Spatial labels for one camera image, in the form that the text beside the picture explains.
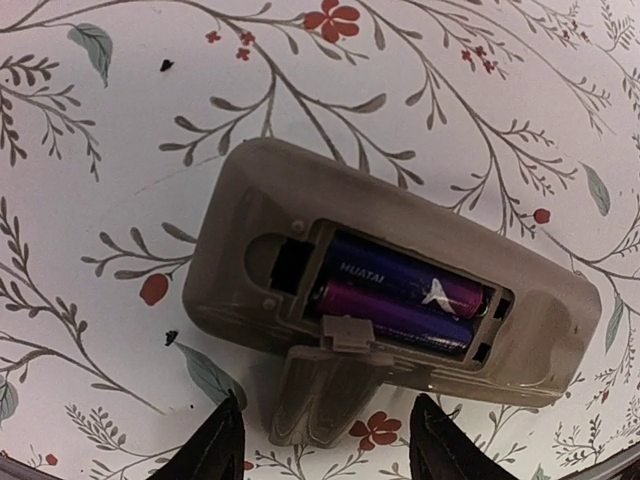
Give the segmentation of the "AAA battery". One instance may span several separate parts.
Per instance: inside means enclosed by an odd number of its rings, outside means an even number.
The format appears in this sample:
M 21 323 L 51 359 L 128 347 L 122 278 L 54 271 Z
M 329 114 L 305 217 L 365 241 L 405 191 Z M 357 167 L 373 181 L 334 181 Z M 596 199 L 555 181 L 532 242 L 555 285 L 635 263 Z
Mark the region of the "AAA battery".
M 478 281 L 346 232 L 334 235 L 323 268 L 335 278 L 464 319 L 486 313 L 493 296 Z
M 407 305 L 338 281 L 319 287 L 310 304 L 321 315 L 369 320 L 377 334 L 416 348 L 460 354 L 474 338 L 473 327 L 451 314 Z

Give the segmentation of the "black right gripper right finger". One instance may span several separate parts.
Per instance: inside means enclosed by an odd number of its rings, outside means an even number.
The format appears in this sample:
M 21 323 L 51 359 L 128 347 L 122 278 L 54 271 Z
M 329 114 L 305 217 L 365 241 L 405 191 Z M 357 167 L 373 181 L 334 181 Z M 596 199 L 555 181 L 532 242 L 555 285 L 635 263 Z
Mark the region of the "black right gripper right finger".
M 488 458 L 427 394 L 410 415 L 411 478 L 499 480 L 505 469 Z

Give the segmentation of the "grey remote battery cover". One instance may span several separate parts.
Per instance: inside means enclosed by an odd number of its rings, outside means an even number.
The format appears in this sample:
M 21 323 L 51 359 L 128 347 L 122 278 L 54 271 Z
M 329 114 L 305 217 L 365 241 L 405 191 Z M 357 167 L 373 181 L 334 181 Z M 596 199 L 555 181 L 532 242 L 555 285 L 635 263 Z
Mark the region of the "grey remote battery cover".
M 370 320 L 324 316 L 319 345 L 294 346 L 287 354 L 270 443 L 336 447 L 394 365 L 391 355 L 373 349 L 374 343 Z

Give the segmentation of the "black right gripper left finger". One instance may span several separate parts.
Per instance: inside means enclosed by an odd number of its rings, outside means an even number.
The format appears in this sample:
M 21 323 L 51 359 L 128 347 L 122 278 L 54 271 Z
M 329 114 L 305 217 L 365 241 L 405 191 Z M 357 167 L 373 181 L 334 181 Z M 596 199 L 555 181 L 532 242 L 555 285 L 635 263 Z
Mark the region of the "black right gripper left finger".
M 232 390 L 150 480 L 242 480 L 246 432 Z

